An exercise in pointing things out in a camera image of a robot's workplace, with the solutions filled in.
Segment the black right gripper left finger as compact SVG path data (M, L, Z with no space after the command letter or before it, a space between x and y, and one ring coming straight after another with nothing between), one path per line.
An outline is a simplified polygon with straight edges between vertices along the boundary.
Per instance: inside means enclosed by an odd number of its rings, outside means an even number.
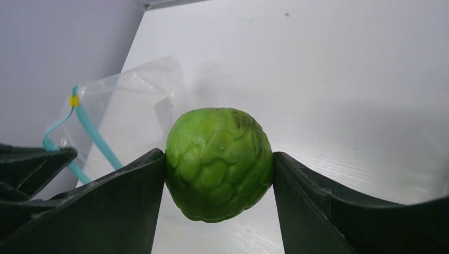
M151 253L165 155L125 167L48 200L1 202L1 253Z

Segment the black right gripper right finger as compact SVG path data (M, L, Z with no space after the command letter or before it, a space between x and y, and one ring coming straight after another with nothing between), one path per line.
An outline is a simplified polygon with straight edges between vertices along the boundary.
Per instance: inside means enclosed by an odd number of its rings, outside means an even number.
M448 253L448 198L403 205L274 153L274 194L285 253Z

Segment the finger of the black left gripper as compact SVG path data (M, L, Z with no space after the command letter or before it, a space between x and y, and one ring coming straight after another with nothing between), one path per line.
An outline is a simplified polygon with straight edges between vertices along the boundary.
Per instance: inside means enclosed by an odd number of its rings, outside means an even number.
M64 199L32 199L77 156L74 148L47 151L1 144L1 210L46 211Z

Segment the clear zip top bag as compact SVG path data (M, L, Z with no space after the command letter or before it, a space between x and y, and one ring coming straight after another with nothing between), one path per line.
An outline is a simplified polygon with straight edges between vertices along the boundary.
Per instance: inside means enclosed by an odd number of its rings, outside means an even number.
M120 74L74 86L60 119L44 133L43 147L73 147L68 165L78 186L165 149L174 121L187 107L180 62L163 57Z

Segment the green custard apple toy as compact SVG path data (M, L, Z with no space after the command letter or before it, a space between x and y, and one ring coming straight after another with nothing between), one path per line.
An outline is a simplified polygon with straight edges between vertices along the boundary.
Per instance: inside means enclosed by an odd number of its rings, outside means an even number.
M218 223L258 203L274 181L273 151L248 113L205 107L182 114L166 141L166 186L192 221Z

